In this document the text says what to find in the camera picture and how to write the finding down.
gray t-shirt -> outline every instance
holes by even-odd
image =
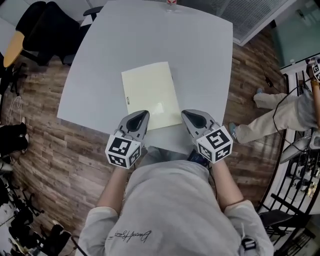
[[[249,236],[257,243],[250,255],[273,255],[252,203],[221,212],[208,176],[206,168],[184,160],[138,168],[127,185],[121,216],[110,207],[92,209],[80,247],[89,256],[234,256]]]
[[[304,89],[303,94],[296,100],[296,111],[299,123],[306,128],[317,128],[317,119],[312,92]]]

wooden floor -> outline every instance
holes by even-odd
[[[268,88],[261,65],[274,85],[285,91],[269,31],[258,34],[251,43],[245,47],[233,46],[225,125],[231,121],[249,124],[267,111],[255,108],[253,102],[259,87],[267,93],[277,93]],[[24,70],[28,77],[21,80],[19,90],[23,98],[22,116],[27,118],[31,142],[27,153],[14,163],[14,180],[35,193],[36,204],[45,211],[36,218],[36,229],[39,224],[51,229],[51,221],[55,219],[70,232],[79,234],[88,211],[95,206],[113,171],[104,153],[109,136],[56,117],[68,66],[63,66],[57,58],[48,67],[22,60],[27,63]],[[2,124],[6,124],[11,100],[12,94],[7,90]],[[20,110],[15,105],[11,124],[19,122]],[[274,172],[280,143],[278,134],[244,145],[235,143],[232,155],[226,159],[244,196],[255,205],[263,197]],[[68,244],[65,252],[71,249],[72,245]]]

paper sheet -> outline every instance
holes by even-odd
[[[121,74],[128,114],[148,110],[148,130],[182,123],[168,62],[141,66]]]

cable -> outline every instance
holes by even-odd
[[[265,72],[265,69],[260,61],[260,59],[263,59],[264,63],[267,65],[267,67],[269,68],[269,70],[271,70],[269,64],[266,62],[265,58],[262,56],[261,53],[258,52],[258,50],[252,45],[251,42],[249,42],[250,46],[252,47],[253,51],[254,51],[254,54],[257,56],[257,59],[258,59],[258,63],[263,71],[263,74],[264,74],[264,78],[265,78],[265,82],[266,84],[270,87],[270,88],[274,88],[278,93],[282,93],[281,91],[279,91],[278,88],[275,87],[274,83],[271,81],[271,79],[266,75],[266,72]]]
[[[69,254],[65,255],[65,256],[70,256],[70,255],[74,252],[74,250],[75,250],[75,249],[77,249],[77,247],[76,247],[76,246],[75,246],[75,247],[73,247],[72,251],[71,251]]]
[[[21,121],[22,121],[22,98],[21,98],[21,96],[17,96],[17,97],[14,99],[14,95],[12,94],[10,108],[9,108],[9,110],[8,110],[8,112],[7,112],[7,114],[6,114],[6,118],[5,118],[5,121],[6,121],[6,125],[7,125],[7,126],[10,125],[12,110],[13,110],[13,108],[14,108],[15,102],[16,102],[17,108],[18,108],[18,109],[20,108],[20,123],[21,123]]]
[[[80,253],[83,254],[83,256],[88,256],[84,250],[81,249],[81,247],[79,246],[79,244],[75,241],[75,238],[79,238],[79,236],[77,235],[72,235],[71,236],[71,241],[74,243],[75,247],[80,251]]]
[[[311,78],[309,78],[308,80],[306,81],[303,81],[303,83],[306,85],[306,82],[308,82],[309,80],[311,80]],[[278,130],[278,127],[276,125],[276,121],[275,121],[275,115],[277,113],[277,110],[278,110],[278,107],[279,105],[295,90],[295,89],[298,89],[299,88],[299,85],[297,84],[295,88],[293,88],[282,100],[280,100],[280,102],[276,105],[276,108],[274,110],[274,113],[273,113],[273,116],[272,116],[272,120],[273,120],[273,124],[274,124],[274,127],[276,129],[276,131],[278,132],[278,134],[281,135],[280,131]],[[304,153],[307,151],[307,149],[305,150],[301,150],[300,148],[298,148],[296,145],[294,145],[293,143],[291,143],[290,141],[288,141],[285,137],[283,137],[281,135],[282,139],[285,140],[287,143],[289,143],[291,146],[295,147],[297,150],[299,150],[300,152]]]

white cube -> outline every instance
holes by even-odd
[[[129,169],[141,156],[141,143],[110,135],[105,154],[110,164]]]
[[[216,163],[232,152],[233,139],[222,126],[196,140],[199,154],[212,163]]]

